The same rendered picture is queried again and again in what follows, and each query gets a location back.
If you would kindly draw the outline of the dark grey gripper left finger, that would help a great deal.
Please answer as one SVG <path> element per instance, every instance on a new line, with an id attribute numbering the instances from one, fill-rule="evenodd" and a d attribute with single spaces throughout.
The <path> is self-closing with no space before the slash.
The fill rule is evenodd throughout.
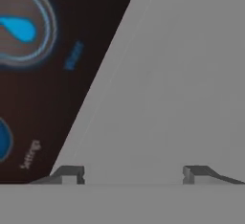
<path id="1" fill-rule="evenodd" d="M 61 166 L 53 174 L 33 181 L 33 185 L 84 185 L 84 166 Z"/>

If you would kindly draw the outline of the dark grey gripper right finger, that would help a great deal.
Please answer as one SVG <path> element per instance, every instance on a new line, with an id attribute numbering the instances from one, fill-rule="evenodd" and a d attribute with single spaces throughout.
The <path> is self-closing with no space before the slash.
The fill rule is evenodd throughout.
<path id="1" fill-rule="evenodd" d="M 245 182 L 218 174 L 208 166 L 183 166 L 184 185 L 245 185 Z"/>

